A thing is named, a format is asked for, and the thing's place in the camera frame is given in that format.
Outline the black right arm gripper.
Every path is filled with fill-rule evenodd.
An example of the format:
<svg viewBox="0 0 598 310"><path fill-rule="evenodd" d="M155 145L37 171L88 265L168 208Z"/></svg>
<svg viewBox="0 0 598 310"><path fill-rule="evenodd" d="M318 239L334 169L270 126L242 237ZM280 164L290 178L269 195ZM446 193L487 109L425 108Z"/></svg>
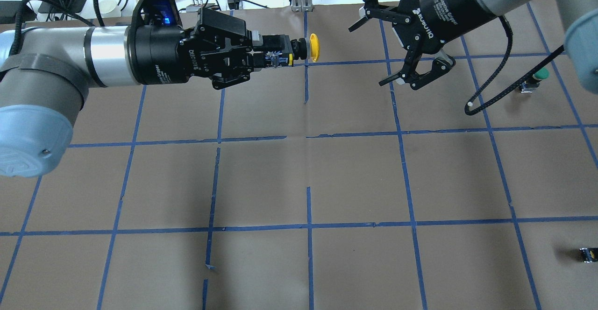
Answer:
<svg viewBox="0 0 598 310"><path fill-rule="evenodd" d="M496 18L478 0L362 0L361 18L348 27L356 31L370 19L391 23L406 50L399 72L378 84L408 84L412 90L434 82L456 64L443 46Z"/></svg>

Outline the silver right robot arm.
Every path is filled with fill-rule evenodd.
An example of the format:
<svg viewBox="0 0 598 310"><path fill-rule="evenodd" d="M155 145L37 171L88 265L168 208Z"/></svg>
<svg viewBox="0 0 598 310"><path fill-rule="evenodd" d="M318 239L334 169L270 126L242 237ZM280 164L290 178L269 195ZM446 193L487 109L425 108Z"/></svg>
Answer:
<svg viewBox="0 0 598 310"><path fill-rule="evenodd" d="M417 90L446 75L456 60L444 51L456 40L501 16L544 0L362 0L360 20L350 30L377 19L389 23L405 50L402 69L381 85L398 81ZM562 50L577 81L597 93L597 0L552 0L553 24L561 27Z"/></svg>

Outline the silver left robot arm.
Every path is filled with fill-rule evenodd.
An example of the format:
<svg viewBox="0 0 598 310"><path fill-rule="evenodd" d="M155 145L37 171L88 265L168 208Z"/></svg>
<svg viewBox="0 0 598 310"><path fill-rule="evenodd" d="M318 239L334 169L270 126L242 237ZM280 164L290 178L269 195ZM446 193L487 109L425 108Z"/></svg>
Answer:
<svg viewBox="0 0 598 310"><path fill-rule="evenodd" d="M207 78L216 90L245 83L263 68L317 62L316 34L292 39L247 29L246 21L201 8L183 28L175 0L139 0L126 26L23 28L1 34L0 165L2 176L54 170L92 87L170 85Z"/></svg>

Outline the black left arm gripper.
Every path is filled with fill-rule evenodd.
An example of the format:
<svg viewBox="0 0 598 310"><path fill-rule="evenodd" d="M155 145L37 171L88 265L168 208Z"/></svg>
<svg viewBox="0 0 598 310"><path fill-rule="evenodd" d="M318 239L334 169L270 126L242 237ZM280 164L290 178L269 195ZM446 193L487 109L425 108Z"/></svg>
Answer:
<svg viewBox="0 0 598 310"><path fill-rule="evenodd" d="M208 78L222 90L250 80L264 67L263 36L245 21L202 8L192 28L141 25L128 30L128 59L144 85L186 83Z"/></svg>

